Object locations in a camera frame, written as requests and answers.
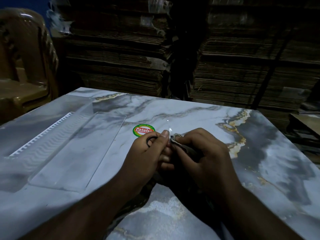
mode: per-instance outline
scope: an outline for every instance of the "person's right arm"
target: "person's right arm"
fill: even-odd
[[[197,185],[220,207],[223,222],[235,239],[302,240],[242,187],[223,142],[202,128],[175,139],[202,150],[204,157],[195,163],[180,147],[173,145]]]

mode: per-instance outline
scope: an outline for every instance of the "cardboard stack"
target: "cardboard stack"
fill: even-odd
[[[174,29],[169,0],[51,0],[53,36],[90,88],[164,96]]]
[[[306,3],[210,0],[190,98],[258,109],[285,130],[320,74],[319,11]]]

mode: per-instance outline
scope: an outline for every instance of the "green sticker border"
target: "green sticker border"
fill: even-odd
[[[151,129],[153,129],[153,131],[156,131],[156,129],[152,126],[152,125],[149,125],[149,124],[139,124],[139,125],[136,125],[133,129],[132,129],[132,132],[135,136],[137,137],[141,137],[142,135],[139,135],[137,132],[135,132],[134,130],[137,128],[137,127],[140,127],[140,126],[148,126],[150,127]]]

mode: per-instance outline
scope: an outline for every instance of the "patelsa sticker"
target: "patelsa sticker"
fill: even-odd
[[[132,130],[135,136],[143,136],[145,133],[155,131],[154,127],[148,124],[139,124]]]

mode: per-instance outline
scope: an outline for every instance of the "chair backrest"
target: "chair backrest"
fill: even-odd
[[[16,69],[16,72],[7,69],[8,78],[44,87],[53,99],[57,98],[58,86],[55,75],[58,56],[42,16],[23,8],[1,9],[0,34],[2,48],[9,53],[6,55],[9,63],[6,66],[14,66]],[[13,47],[14,51],[18,50],[16,57],[10,57]]]

